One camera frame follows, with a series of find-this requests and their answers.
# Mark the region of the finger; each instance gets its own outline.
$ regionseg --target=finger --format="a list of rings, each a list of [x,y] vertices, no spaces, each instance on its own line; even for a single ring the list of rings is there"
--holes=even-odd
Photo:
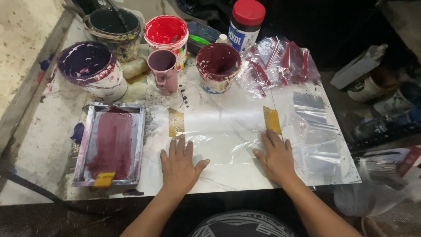
[[[263,151],[254,148],[253,150],[253,154],[254,156],[264,165],[267,164],[267,160],[266,160],[266,155],[264,154]]]
[[[282,142],[282,140],[279,138],[279,135],[272,129],[267,129],[266,130],[266,134],[269,137],[273,147],[275,148],[283,148],[284,147],[284,143]]]
[[[184,150],[186,149],[186,138],[182,137],[179,139],[179,143],[177,145],[176,154],[177,155],[184,155]]]
[[[266,149],[266,152],[273,149],[273,145],[272,145],[271,141],[269,140],[269,138],[267,137],[267,135],[264,132],[262,132],[262,142],[263,142],[264,148]]]
[[[190,159],[193,158],[193,142],[192,141],[189,141],[187,143],[186,152],[185,152],[184,156],[186,158],[190,158]]]
[[[161,150],[161,163],[164,164],[167,161],[167,153],[164,149]]]
[[[289,139],[285,141],[285,149],[287,149],[289,152],[292,152],[291,141]]]
[[[176,154],[176,138],[173,137],[173,139],[170,142],[170,157],[173,157]]]
[[[209,159],[201,160],[196,164],[196,167],[195,167],[196,176],[199,176],[202,173],[202,171],[206,168],[206,166],[208,166],[210,161],[211,160],[209,160]]]

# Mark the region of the yellow tape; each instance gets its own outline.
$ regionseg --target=yellow tape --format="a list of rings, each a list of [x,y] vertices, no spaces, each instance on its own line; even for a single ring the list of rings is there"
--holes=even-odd
[[[279,125],[278,111],[271,110],[269,107],[263,106],[263,115],[266,128],[273,129],[277,134],[282,136],[281,126]]]
[[[184,113],[168,108],[168,136],[175,137],[178,132],[184,132]]]
[[[115,172],[105,172],[97,175],[93,187],[95,188],[108,188],[114,179]]]

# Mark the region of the red paint bucket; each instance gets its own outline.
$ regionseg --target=red paint bucket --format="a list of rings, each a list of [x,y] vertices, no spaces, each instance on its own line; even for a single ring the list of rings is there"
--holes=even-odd
[[[177,70],[184,68],[187,62],[187,40],[189,30],[183,19],[163,15],[150,19],[145,25],[145,40],[153,50],[167,49],[177,57]]]
[[[199,50],[196,67],[202,79],[202,88],[211,94],[222,94],[231,88],[241,67],[241,57],[228,44],[211,43]]]

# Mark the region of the white bottle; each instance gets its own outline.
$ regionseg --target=white bottle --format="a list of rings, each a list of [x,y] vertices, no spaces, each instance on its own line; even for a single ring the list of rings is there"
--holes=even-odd
[[[228,40],[228,36],[225,34],[220,34],[219,38],[216,40],[216,43],[226,43],[232,46],[231,42]]]

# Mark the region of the white table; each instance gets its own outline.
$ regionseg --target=white table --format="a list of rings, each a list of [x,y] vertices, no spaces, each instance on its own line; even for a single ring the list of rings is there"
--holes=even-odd
[[[62,49],[89,39],[90,36],[81,29],[80,19],[75,19]],[[143,56],[148,53],[148,47],[142,45]],[[267,97],[251,102],[247,93],[233,83],[225,94],[213,95],[201,88],[194,57],[188,60],[189,64],[178,74],[182,87],[175,95],[160,95],[150,73],[146,82],[129,85],[128,92],[120,99],[121,102],[144,103],[147,108],[141,177],[136,187],[145,196],[156,195],[163,183],[159,153],[162,148],[168,151],[171,140],[168,136],[168,108],[184,113],[185,136],[192,139],[195,146],[193,162],[211,160],[191,194],[277,188],[267,180],[251,150],[260,146],[260,132],[265,129],[263,106],[278,111],[283,137],[294,144],[299,131],[291,124],[294,122],[293,92],[321,96],[328,112],[328,123],[340,129],[323,86],[307,84],[272,89],[267,91]],[[65,171],[69,154],[78,152],[78,146],[69,137],[74,125],[86,120],[82,107],[91,98],[78,86],[65,81],[60,73],[45,86],[33,99],[39,101],[45,96],[42,103],[35,103],[33,114],[28,115],[30,124],[17,151],[17,174],[65,200],[127,197],[121,194],[121,189],[105,192],[70,186],[73,174]],[[361,182],[342,136],[338,137],[338,149],[342,157],[340,178],[323,174],[305,176],[297,170],[306,185]],[[2,205],[43,202],[50,200],[10,181],[0,193]]]

